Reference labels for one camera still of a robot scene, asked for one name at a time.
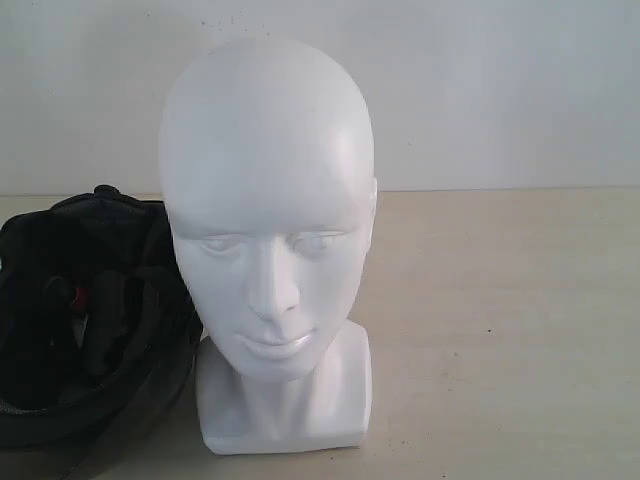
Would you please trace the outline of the black helmet with visor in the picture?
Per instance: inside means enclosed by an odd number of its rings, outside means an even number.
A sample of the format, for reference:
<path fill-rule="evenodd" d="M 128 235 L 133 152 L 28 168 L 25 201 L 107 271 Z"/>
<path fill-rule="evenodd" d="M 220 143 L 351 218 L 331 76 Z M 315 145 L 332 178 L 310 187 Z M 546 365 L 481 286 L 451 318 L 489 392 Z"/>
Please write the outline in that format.
<path fill-rule="evenodd" d="M 171 405 L 202 332 L 164 204 L 109 185 L 1 229 L 1 446 Z"/>

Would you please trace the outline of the white mannequin head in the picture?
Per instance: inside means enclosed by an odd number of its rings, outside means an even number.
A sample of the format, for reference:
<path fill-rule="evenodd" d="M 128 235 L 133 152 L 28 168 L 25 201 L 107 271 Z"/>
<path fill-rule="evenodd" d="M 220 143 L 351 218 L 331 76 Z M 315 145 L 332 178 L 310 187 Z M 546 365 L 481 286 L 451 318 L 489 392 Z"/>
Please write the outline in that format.
<path fill-rule="evenodd" d="M 293 40 L 218 46 L 167 97 L 159 171 L 206 331 L 195 358 L 205 445 L 222 455 L 359 445 L 372 366 L 349 314 L 378 189 L 351 75 Z"/>

